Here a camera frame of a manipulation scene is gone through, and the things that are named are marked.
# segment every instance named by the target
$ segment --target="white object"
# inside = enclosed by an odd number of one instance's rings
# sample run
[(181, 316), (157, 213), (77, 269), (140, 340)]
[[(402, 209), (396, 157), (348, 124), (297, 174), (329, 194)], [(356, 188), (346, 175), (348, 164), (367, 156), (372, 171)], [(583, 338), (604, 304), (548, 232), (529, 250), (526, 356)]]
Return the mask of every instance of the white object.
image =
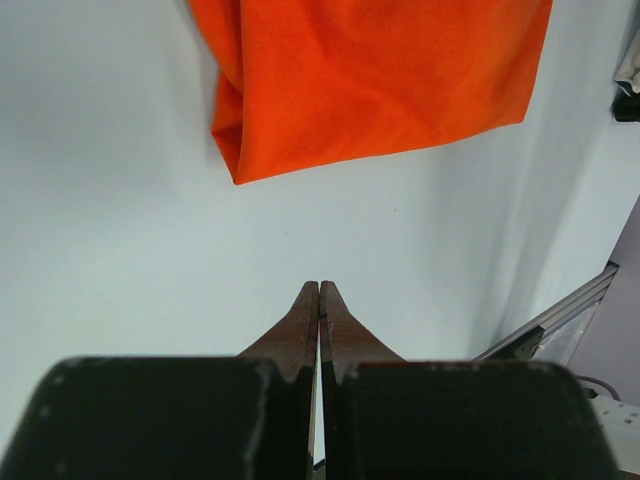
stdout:
[(620, 469), (640, 474), (640, 407), (604, 395), (591, 404)]
[(614, 80), (627, 95), (640, 93), (640, 30), (631, 42)]

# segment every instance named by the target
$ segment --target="orange fabric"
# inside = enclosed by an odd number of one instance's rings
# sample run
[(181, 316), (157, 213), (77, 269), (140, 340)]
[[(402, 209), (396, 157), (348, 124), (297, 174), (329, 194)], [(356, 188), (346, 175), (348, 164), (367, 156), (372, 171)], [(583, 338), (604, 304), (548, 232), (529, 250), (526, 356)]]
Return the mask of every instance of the orange fabric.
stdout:
[(552, 0), (189, 0), (237, 184), (521, 122)]

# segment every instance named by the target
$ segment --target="cable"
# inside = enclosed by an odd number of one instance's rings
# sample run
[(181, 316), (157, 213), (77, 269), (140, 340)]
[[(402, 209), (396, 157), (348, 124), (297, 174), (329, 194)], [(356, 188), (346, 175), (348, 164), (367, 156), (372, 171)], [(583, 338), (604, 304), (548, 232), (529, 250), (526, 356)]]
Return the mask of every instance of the cable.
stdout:
[(604, 388), (607, 392), (609, 392), (609, 395), (611, 395), (611, 398), (613, 398), (614, 400), (617, 400), (618, 402), (620, 401), (620, 395), (618, 394), (616, 389), (613, 388), (611, 385), (609, 385), (604, 380), (599, 380), (599, 379), (593, 378), (593, 377), (584, 377), (584, 376), (581, 376), (581, 375), (578, 375), (578, 380), (582, 380), (583, 382), (593, 383), (594, 385), (599, 385), (602, 388)]

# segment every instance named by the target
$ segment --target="orange towel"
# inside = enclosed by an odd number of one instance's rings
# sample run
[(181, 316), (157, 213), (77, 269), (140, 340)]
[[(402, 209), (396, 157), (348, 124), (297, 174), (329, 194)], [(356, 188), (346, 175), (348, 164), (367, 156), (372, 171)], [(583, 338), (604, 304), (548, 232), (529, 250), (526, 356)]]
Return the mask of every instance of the orange towel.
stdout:
[(521, 122), (552, 0), (189, 0), (236, 184)]

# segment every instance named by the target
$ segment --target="gray surface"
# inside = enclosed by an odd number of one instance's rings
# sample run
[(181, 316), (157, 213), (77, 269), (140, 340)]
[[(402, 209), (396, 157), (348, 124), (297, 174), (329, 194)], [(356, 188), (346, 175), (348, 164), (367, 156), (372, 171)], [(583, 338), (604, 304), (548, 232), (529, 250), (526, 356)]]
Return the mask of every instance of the gray surface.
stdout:
[(611, 384), (623, 402), (640, 405), (640, 202), (612, 260), (620, 269), (569, 365)]

